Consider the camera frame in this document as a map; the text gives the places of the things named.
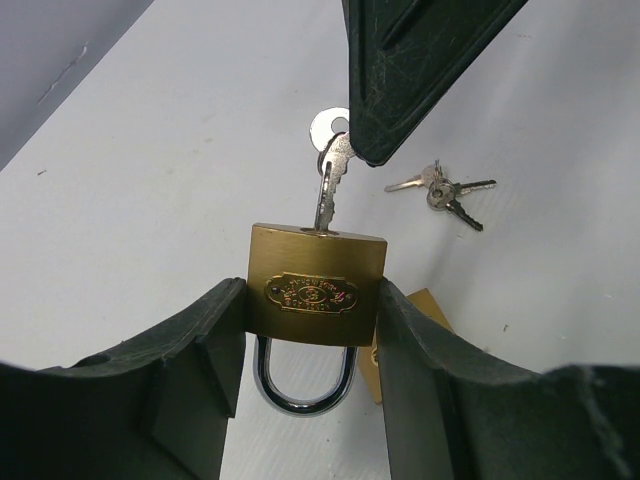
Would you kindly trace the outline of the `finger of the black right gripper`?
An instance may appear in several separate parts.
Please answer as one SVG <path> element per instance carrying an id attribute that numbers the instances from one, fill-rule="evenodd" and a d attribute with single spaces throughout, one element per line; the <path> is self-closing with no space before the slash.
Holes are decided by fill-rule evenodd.
<path id="1" fill-rule="evenodd" d="M 348 0 L 349 130 L 385 165 L 525 0 Z"/>

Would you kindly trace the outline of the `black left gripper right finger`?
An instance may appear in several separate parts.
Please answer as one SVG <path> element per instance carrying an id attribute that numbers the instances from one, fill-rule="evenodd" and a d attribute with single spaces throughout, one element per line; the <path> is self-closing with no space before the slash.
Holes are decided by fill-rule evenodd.
<path id="1" fill-rule="evenodd" d="M 512 365 L 380 288 L 377 349 L 395 479 L 635 479 L 639 369 Z"/>

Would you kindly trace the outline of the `silver key bunch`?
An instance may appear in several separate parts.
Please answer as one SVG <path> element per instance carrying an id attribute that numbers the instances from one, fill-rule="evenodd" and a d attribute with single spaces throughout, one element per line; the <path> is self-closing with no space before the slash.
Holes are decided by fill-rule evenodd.
<path id="1" fill-rule="evenodd" d="M 427 189 L 426 202 L 432 210 L 438 212 L 446 211 L 466 223 L 473 230 L 482 232 L 484 225 L 466 212 L 459 201 L 459 197 L 473 191 L 491 189 L 496 186 L 497 181 L 495 179 L 469 183 L 452 182 L 445 176 L 440 161 L 436 160 L 410 179 L 386 186 L 384 192 L 392 193 L 412 187 L 425 187 Z"/>

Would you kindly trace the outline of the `large brass padlock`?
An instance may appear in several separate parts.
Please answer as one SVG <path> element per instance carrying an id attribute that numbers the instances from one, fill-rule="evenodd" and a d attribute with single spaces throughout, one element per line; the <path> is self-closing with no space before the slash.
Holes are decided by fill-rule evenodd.
<path id="1" fill-rule="evenodd" d="M 424 288 L 407 296 L 409 302 L 423 315 L 438 325 L 452 331 L 452 327 L 431 292 Z M 358 350 L 358 368 L 376 405 L 382 404 L 382 390 L 379 375 L 377 339 L 373 336 L 372 344 Z"/>

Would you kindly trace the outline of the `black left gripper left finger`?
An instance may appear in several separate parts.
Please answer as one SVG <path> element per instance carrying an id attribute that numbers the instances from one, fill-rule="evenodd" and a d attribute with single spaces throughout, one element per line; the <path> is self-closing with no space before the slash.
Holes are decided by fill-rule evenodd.
<path id="1" fill-rule="evenodd" d="M 242 279 L 69 368 L 1 368 L 5 479 L 216 479 L 239 398 Z"/>

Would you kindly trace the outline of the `small brass padlock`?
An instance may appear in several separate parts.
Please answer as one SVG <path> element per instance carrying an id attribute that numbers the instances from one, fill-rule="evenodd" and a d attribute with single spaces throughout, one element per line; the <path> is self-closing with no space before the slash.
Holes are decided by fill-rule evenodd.
<path id="1" fill-rule="evenodd" d="M 247 272 L 246 329 L 255 334 L 254 379 L 277 410 L 324 414 L 348 394 L 358 350 L 371 345 L 387 242 L 355 233 L 256 223 Z M 282 340 L 340 347 L 340 374 L 316 399 L 294 399 L 275 385 L 271 343 Z"/>

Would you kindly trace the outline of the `single silver key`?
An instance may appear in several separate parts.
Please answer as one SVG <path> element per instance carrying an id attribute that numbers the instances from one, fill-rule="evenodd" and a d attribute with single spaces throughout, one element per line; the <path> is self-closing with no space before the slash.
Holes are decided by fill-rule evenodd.
<path id="1" fill-rule="evenodd" d="M 332 107 L 320 111 L 312 120 L 309 135 L 312 145 L 319 152 L 317 168 L 321 176 L 314 220 L 314 229 L 329 230 L 335 212 L 334 196 L 337 186 L 348 169 L 348 162 L 355 156 L 349 132 L 334 132 L 333 123 L 349 121 L 350 111 L 345 107 Z"/>

